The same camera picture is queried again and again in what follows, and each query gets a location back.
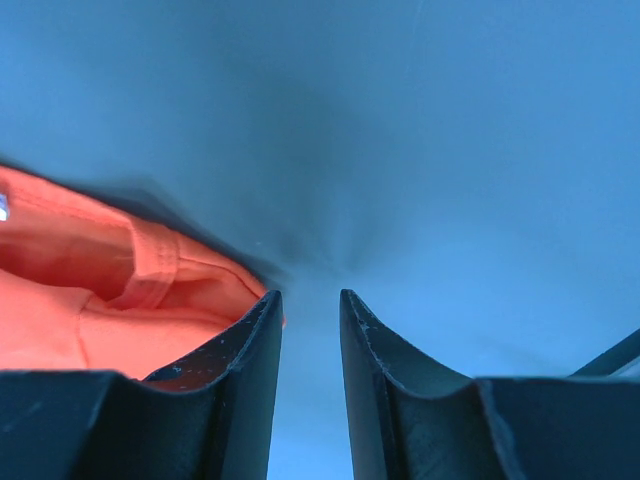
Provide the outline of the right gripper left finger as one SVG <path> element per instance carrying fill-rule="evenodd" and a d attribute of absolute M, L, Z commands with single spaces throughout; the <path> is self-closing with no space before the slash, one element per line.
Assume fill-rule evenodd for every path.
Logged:
<path fill-rule="evenodd" d="M 263 479 L 282 297 L 143 380 L 113 371 L 5 371 L 5 479 Z"/>

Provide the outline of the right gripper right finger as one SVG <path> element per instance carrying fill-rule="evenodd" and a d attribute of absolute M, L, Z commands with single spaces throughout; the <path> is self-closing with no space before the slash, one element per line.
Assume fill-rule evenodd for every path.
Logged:
<path fill-rule="evenodd" d="M 639 337 L 566 377 L 463 375 L 351 290 L 340 343 L 358 479 L 635 479 Z"/>

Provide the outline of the orange t-shirt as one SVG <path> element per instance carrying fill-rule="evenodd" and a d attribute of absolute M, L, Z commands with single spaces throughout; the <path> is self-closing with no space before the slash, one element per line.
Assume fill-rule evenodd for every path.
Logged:
<path fill-rule="evenodd" d="M 3 168 L 1 365 L 141 379 L 264 296 L 235 261 L 161 224 Z"/>

